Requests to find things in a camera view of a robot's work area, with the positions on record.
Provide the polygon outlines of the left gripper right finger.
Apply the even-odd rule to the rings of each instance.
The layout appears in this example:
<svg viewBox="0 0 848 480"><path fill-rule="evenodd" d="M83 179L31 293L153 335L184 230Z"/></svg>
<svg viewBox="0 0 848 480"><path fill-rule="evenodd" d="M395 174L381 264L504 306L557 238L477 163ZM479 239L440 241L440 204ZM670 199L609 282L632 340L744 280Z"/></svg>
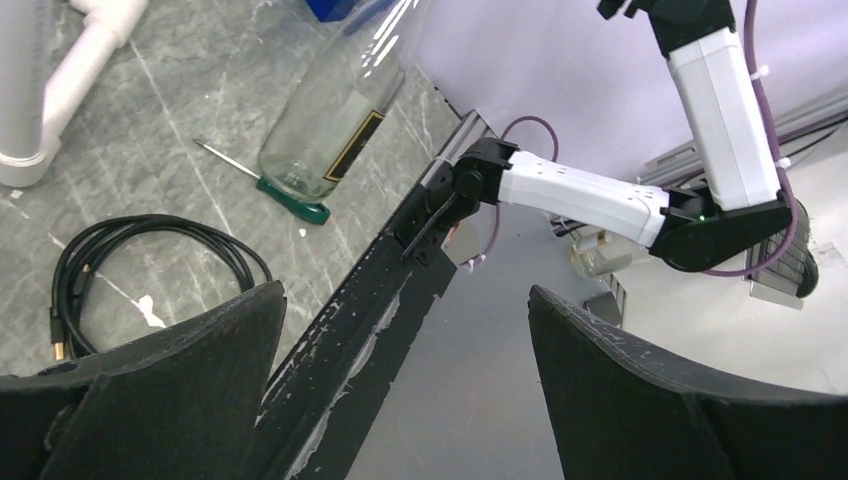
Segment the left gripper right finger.
<svg viewBox="0 0 848 480"><path fill-rule="evenodd" d="M689 360L534 286L528 321L568 479L843 479L847 400Z"/></svg>

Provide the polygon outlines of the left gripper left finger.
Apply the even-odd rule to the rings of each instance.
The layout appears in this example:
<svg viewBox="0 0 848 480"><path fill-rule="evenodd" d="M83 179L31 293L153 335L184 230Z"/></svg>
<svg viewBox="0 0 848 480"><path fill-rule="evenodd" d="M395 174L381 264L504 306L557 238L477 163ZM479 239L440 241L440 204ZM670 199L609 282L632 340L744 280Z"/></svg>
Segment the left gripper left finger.
<svg viewBox="0 0 848 480"><path fill-rule="evenodd" d="M31 376L1 379L5 479L235 479L281 335L272 281Z"/></svg>

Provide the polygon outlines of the small clear glass bottle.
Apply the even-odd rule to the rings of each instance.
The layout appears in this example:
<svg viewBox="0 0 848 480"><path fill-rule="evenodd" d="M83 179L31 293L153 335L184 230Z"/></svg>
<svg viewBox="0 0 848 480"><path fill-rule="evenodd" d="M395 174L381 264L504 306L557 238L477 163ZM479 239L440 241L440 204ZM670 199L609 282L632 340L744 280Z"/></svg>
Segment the small clear glass bottle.
<svg viewBox="0 0 848 480"><path fill-rule="evenodd" d="M428 7L365 1L340 23L263 142L257 162L270 185L307 203L332 193L404 86Z"/></svg>

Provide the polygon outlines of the blue glass bottle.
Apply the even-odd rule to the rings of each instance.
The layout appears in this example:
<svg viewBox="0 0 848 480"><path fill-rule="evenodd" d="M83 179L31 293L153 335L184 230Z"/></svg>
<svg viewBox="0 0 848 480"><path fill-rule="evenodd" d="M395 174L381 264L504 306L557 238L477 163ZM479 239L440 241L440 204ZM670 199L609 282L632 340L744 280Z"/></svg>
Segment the blue glass bottle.
<svg viewBox="0 0 848 480"><path fill-rule="evenodd" d="M315 18L322 23L345 19L361 0L305 0Z"/></svg>

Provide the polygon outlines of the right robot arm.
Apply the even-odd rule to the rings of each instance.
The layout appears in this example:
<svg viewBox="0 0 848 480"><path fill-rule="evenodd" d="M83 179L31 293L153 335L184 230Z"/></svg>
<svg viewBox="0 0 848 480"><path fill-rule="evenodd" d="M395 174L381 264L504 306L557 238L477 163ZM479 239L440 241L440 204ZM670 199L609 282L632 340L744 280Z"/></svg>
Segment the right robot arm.
<svg viewBox="0 0 848 480"><path fill-rule="evenodd" d="M391 223L404 258L432 246L481 204L534 208L618 234L687 273L720 276L721 264L781 235L796 236L799 206L769 141L761 86L727 1L603 1L604 18L648 15L682 101L707 183L643 186L566 167L497 138L438 161Z"/></svg>

